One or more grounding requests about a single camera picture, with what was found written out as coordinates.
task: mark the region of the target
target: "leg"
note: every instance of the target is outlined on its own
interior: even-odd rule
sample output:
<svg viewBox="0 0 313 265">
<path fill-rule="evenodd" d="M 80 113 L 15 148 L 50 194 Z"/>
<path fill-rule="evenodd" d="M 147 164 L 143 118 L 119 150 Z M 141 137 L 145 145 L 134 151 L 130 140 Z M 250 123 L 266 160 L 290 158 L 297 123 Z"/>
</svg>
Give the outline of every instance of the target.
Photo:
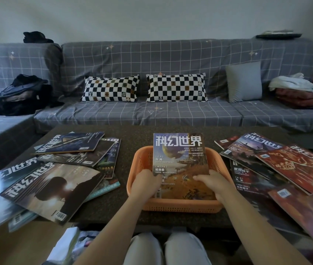
<svg viewBox="0 0 313 265">
<path fill-rule="evenodd" d="M 212 265 L 201 241 L 188 232 L 176 232 L 165 243 L 167 265 Z"/>
<path fill-rule="evenodd" d="M 132 238 L 124 265 L 164 265 L 159 241 L 149 232 Z"/>
</svg>

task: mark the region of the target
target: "dark table top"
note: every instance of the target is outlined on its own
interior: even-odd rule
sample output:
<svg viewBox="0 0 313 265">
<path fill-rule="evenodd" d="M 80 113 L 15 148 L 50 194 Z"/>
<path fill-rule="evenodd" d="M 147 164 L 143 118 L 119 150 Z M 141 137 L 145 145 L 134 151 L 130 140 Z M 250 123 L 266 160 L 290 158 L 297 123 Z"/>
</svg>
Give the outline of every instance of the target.
<svg viewBox="0 0 313 265">
<path fill-rule="evenodd" d="M 234 135 L 256 132 L 274 141 L 290 144 L 292 139 L 277 127 L 194 127 L 194 126 L 107 126 L 107 125 L 59 125 L 42 137 L 33 146 L 47 142 L 53 135 L 78 132 L 104 131 L 105 137 L 121 139 L 115 174 L 121 184 L 116 190 L 84 203 L 71 222 L 108 223 L 127 199 L 126 184 L 134 153 L 141 147 L 153 145 L 153 133 L 194 133 L 202 132 L 205 146 L 218 152 L 221 151 L 214 140 Z M 21 162 L 34 152 L 31 147 L 11 164 Z M 142 211 L 138 224 L 186 227 L 232 227 L 228 214 L 222 209 L 216 214 L 174 213 Z"/>
</svg>

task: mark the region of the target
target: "basket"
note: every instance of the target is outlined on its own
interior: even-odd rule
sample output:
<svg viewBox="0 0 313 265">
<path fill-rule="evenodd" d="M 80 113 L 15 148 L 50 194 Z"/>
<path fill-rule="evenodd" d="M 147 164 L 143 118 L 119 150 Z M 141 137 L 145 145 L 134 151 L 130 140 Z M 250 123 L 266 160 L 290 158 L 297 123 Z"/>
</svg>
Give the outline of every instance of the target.
<svg viewBox="0 0 313 265">
<path fill-rule="evenodd" d="M 221 156 L 216 151 L 206 148 L 206 155 L 209 169 L 219 172 L 234 187 L 229 171 L 226 168 Z M 127 194 L 131 193 L 132 183 L 136 175 L 143 169 L 153 168 L 153 146 L 146 146 L 136 151 L 130 174 L 127 181 Z M 158 199 L 150 198 L 144 205 L 146 211 L 169 211 L 169 212 L 190 212 L 190 213 L 218 213 L 223 208 L 218 200 L 182 200 L 182 199 Z"/>
</svg>

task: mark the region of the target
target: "black and white checkered pillow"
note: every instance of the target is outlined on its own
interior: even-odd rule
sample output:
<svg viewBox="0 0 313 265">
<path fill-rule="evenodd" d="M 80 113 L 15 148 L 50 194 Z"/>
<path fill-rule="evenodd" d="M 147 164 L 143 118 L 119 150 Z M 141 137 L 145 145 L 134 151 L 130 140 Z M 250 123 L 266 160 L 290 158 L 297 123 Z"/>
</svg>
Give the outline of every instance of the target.
<svg viewBox="0 0 313 265">
<path fill-rule="evenodd" d="M 149 102 L 197 100 L 207 101 L 203 74 L 147 75 Z"/>
<path fill-rule="evenodd" d="M 136 89 L 139 75 L 126 78 L 85 79 L 85 90 L 82 101 L 130 101 L 136 100 Z"/>
</svg>

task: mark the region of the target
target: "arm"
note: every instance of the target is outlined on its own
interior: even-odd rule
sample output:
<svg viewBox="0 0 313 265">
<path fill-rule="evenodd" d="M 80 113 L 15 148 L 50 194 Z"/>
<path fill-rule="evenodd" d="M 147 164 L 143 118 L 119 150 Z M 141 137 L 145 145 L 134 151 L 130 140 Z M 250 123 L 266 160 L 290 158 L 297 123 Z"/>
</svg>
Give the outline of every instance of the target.
<svg viewBox="0 0 313 265">
<path fill-rule="evenodd" d="M 142 170 L 133 182 L 131 195 L 74 265 L 122 264 L 143 205 L 161 185 L 161 175 Z"/>
<path fill-rule="evenodd" d="M 210 175 L 198 175 L 194 179 L 215 192 L 254 265 L 310 265 L 222 175 L 209 172 Z"/>
</svg>

